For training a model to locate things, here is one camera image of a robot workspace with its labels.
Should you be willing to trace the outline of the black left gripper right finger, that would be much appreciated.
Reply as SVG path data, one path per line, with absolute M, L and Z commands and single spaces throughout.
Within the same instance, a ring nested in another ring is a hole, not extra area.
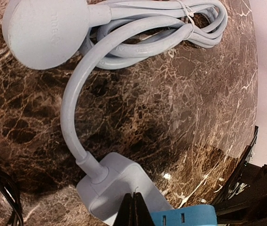
M 133 194 L 133 225 L 152 226 L 153 220 L 141 193 Z

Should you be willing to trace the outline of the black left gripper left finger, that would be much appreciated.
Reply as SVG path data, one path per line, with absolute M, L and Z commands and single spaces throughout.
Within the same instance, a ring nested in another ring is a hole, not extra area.
M 132 226 L 133 225 L 133 198 L 130 193 L 126 193 L 118 214 L 115 219 L 115 226 Z

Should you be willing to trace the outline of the blue cube adapter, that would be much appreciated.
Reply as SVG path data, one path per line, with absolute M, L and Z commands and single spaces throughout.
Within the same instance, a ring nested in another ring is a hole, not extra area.
M 201 204 L 150 214 L 156 226 L 217 226 L 215 208 Z

